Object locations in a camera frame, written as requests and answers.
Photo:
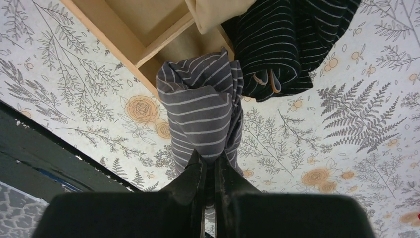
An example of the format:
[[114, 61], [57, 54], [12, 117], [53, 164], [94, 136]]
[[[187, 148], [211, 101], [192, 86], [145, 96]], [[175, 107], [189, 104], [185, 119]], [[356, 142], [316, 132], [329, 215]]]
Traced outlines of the grey striped underwear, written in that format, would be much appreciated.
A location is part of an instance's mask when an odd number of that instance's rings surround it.
[[193, 151], [207, 163], [225, 155], [240, 170], [243, 129], [243, 74], [226, 48], [179, 62], [165, 62], [156, 88], [167, 110], [176, 172], [184, 171]]

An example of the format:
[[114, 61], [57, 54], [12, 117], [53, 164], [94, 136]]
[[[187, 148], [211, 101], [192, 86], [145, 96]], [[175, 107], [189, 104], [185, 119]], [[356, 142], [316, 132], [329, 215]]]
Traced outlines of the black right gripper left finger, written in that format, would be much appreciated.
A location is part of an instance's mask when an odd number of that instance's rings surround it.
[[185, 170], [157, 192], [56, 196], [35, 238], [203, 238], [206, 163], [194, 151]]

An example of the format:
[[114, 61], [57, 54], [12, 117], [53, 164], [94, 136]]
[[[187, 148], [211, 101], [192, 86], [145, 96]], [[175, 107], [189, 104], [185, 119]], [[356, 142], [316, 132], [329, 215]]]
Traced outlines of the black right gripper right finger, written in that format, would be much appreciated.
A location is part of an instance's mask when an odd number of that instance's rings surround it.
[[262, 193], [227, 158], [215, 162], [218, 238], [373, 238], [358, 204], [348, 196]]

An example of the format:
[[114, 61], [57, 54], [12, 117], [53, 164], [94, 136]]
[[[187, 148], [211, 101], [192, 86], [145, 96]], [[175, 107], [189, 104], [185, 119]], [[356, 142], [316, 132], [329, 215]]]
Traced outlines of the wooden divided organizer box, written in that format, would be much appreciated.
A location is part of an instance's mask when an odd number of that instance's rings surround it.
[[64, 0], [63, 4], [154, 96], [156, 74], [166, 61], [222, 47], [234, 58], [223, 28], [201, 34], [182, 0]]

